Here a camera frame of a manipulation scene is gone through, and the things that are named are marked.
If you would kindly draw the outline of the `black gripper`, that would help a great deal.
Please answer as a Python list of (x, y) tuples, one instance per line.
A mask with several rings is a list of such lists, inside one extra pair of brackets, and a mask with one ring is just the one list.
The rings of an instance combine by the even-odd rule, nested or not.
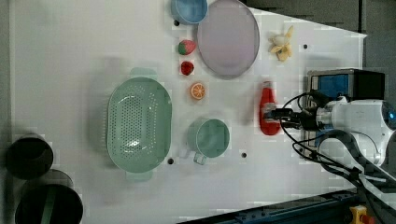
[(317, 107), (308, 107), (303, 109), (301, 112), (294, 112), (291, 108), (276, 108), (271, 111), (272, 116), (283, 116), (283, 117), (263, 117), (265, 122), (292, 122), (296, 123), (296, 128), (305, 131), (319, 131), (324, 127), (319, 121), (317, 121)]

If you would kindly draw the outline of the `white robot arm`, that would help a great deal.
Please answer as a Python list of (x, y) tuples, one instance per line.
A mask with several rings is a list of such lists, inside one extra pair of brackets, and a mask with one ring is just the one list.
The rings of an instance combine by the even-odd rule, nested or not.
[(363, 187), (381, 203), (395, 207), (395, 176), (383, 168), (387, 153), (395, 148), (395, 109), (383, 100), (329, 101), (307, 95), (313, 105), (298, 112), (266, 103), (260, 119), (289, 129), (314, 133), (293, 138), (293, 149), (307, 161)]

